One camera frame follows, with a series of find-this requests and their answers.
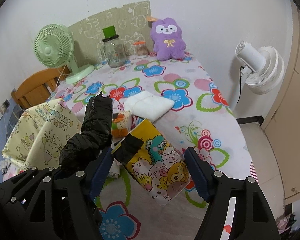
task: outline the blue gripper pad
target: blue gripper pad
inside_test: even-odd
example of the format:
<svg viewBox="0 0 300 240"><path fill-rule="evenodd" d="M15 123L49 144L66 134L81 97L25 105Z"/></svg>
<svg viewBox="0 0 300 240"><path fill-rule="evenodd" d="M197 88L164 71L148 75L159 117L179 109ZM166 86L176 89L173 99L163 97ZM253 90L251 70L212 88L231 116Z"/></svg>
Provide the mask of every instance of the blue gripper pad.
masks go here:
<svg viewBox="0 0 300 240"><path fill-rule="evenodd" d="M103 184L106 181L106 178L109 174L113 162L111 151L112 148L104 150L97 159L97 161L100 161L100 163L97 165L97 169L92 176L90 190L88 194L90 200L92 201L96 196L100 195Z"/></svg>
<svg viewBox="0 0 300 240"><path fill-rule="evenodd" d="M198 195L206 202L210 202L217 189L217 182L213 180L213 169L210 164L201 160L192 147L185 150L185 162Z"/></svg>

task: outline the green lid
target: green lid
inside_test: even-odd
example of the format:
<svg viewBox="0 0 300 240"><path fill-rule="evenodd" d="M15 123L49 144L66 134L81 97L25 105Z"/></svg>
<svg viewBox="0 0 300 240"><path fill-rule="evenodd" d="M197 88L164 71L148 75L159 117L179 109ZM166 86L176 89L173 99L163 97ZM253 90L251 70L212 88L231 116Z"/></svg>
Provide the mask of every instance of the green lid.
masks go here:
<svg viewBox="0 0 300 240"><path fill-rule="evenodd" d="M117 33L115 32L114 26L110 26L110 27L104 28L102 30L103 30L103 34L105 35L106 39L117 35Z"/></svg>

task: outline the electrical outlet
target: electrical outlet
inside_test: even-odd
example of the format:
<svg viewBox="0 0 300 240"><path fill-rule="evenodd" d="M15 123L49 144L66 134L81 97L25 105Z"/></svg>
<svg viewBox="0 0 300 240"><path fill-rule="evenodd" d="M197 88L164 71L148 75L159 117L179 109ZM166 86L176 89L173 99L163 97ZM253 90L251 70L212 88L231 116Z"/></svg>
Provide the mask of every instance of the electrical outlet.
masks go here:
<svg viewBox="0 0 300 240"><path fill-rule="evenodd" d="M9 106L10 106L9 101L8 100L4 101L4 103L0 106L0 113L3 115L7 111Z"/></svg>
<svg viewBox="0 0 300 240"><path fill-rule="evenodd" d="M3 115L7 111L5 105L0 106L0 113Z"/></svg>

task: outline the black plastic bag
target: black plastic bag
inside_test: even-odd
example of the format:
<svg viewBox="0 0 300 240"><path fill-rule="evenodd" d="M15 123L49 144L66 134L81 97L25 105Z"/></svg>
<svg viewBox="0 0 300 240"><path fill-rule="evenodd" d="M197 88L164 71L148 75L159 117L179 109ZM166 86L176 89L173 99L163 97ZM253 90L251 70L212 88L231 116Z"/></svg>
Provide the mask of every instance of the black plastic bag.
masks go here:
<svg viewBox="0 0 300 240"><path fill-rule="evenodd" d="M81 133L76 133L67 141L60 152L59 164L63 171L74 173L84 170L95 160L106 146L111 146L111 123L113 101L98 96L90 98L86 107Z"/></svg>

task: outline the door frame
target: door frame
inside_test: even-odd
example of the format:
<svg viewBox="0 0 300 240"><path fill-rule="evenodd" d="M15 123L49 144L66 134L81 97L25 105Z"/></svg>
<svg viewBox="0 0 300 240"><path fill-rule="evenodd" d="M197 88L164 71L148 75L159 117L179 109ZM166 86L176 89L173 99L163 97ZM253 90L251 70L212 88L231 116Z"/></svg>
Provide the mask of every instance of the door frame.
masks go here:
<svg viewBox="0 0 300 240"><path fill-rule="evenodd" d="M291 44L290 58L278 95L275 98L274 103L272 104L272 107L270 108L264 122L261 125L261 129L263 131L271 122L279 106L281 105L282 100L286 95L286 92L290 85L293 71L297 64L299 46L300 46L300 11L293 1L291 1L291 9L292 9L292 44Z"/></svg>

